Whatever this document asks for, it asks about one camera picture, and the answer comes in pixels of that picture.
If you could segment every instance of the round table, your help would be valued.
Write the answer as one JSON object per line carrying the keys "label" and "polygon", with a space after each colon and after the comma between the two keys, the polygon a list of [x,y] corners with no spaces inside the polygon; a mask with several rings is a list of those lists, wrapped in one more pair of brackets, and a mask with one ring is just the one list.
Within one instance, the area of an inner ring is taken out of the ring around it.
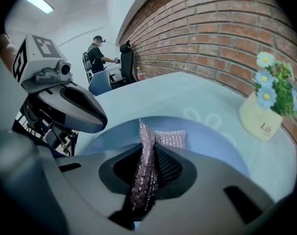
{"label": "round table", "polygon": [[[104,131],[126,121],[169,116],[203,123],[220,132],[237,149],[252,181],[277,202],[293,190],[297,174],[296,148],[280,128],[270,141],[251,136],[239,119],[244,98],[209,80],[183,72],[150,78],[96,97],[108,124]],[[79,133],[75,155],[101,133]]]}

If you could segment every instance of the blue bowl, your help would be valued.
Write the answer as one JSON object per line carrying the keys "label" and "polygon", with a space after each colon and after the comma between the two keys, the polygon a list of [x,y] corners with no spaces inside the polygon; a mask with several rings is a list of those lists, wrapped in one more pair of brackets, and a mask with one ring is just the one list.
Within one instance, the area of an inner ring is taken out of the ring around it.
{"label": "blue bowl", "polygon": [[[141,119],[151,130],[185,130],[187,150],[224,161],[243,175],[249,176],[247,167],[236,148],[210,127],[178,117],[142,117]],[[138,118],[105,131],[83,151],[82,155],[100,153],[133,143],[140,143]]]}

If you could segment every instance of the office chair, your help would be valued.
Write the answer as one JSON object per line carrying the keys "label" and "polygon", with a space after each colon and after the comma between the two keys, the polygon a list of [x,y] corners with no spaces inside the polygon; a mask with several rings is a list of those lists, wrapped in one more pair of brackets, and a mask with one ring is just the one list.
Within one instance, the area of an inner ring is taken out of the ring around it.
{"label": "office chair", "polygon": [[130,41],[120,46],[121,52],[121,76],[119,80],[113,81],[114,74],[110,75],[111,86],[116,89],[121,86],[135,83],[136,80],[133,77],[133,50],[130,45]]}
{"label": "office chair", "polygon": [[95,96],[101,95],[112,90],[110,78],[107,70],[103,70],[94,74],[89,85],[90,93]]}

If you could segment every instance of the flower pot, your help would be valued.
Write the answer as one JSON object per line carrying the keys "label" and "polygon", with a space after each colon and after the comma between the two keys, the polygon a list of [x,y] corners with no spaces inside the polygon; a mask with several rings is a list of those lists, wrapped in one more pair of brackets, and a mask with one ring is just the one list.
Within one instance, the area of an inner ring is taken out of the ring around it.
{"label": "flower pot", "polygon": [[258,105],[256,93],[253,92],[240,108],[243,127],[254,137],[267,141],[280,128],[283,117],[271,109]]}

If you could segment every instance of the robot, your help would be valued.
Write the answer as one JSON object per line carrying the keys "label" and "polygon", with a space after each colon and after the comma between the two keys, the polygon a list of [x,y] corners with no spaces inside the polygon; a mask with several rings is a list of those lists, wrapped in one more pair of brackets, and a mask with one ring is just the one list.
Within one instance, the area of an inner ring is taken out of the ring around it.
{"label": "robot", "polygon": [[107,125],[103,109],[90,92],[73,82],[70,69],[52,40],[30,34],[12,67],[28,93],[20,112],[52,148],[61,144],[68,153],[64,140],[72,140],[73,151],[76,134],[72,130],[96,133]]}
{"label": "robot", "polygon": [[[107,125],[106,114],[73,82],[70,68],[52,40],[27,35],[13,64],[14,78],[28,94],[21,113],[45,133],[99,132]],[[136,143],[54,159],[28,137],[0,131],[0,186],[21,213],[50,234],[248,234],[267,218],[271,198],[228,164],[156,145],[159,177],[169,174],[169,165],[176,176],[157,190],[138,229],[126,229],[123,220],[109,218],[123,207],[141,149]]]}

